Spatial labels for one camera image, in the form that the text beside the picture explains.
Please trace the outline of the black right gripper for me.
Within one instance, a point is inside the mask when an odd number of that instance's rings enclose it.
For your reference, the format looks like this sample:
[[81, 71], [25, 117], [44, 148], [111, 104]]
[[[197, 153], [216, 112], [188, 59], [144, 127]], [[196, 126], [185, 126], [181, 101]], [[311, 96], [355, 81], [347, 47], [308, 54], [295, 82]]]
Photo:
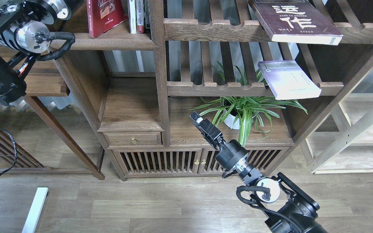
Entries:
[[209, 120], [203, 119], [197, 112], [192, 112], [190, 118], [193, 120], [193, 125], [198, 126], [198, 130], [201, 132], [204, 139], [206, 139], [213, 148], [220, 150], [221, 144], [224, 141], [222, 132]]

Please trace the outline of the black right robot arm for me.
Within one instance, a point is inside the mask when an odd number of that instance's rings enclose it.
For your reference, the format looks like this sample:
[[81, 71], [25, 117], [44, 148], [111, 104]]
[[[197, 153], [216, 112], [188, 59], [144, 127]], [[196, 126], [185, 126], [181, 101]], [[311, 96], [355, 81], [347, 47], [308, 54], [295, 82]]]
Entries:
[[237, 198], [252, 208], [262, 210], [265, 224], [273, 233], [325, 233], [317, 223], [318, 203], [284, 174], [271, 178], [263, 176], [247, 162], [248, 151], [236, 140], [226, 142], [222, 132], [197, 112], [190, 115], [204, 139], [218, 151], [216, 161], [225, 168], [227, 178], [238, 174], [244, 182], [237, 187]]

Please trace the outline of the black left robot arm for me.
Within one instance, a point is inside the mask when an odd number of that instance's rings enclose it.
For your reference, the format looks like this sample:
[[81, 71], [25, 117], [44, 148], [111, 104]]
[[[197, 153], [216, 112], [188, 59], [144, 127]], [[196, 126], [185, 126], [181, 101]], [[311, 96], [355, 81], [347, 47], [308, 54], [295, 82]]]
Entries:
[[55, 19], [68, 20], [81, 0], [9, 0], [0, 6], [0, 104], [26, 94], [25, 77], [36, 61], [61, 58], [75, 42], [70, 32], [51, 32]]

